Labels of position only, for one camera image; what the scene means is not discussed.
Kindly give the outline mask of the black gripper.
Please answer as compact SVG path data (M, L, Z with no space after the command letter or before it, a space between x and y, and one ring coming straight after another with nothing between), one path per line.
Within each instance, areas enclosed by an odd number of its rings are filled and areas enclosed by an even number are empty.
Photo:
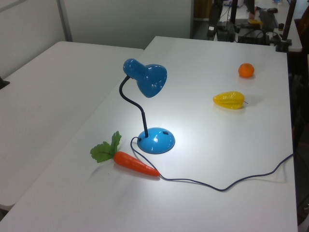
M207 40L215 40L216 35L216 24L220 16L220 1L215 0L211 6L210 17L209 17L209 26L207 31Z

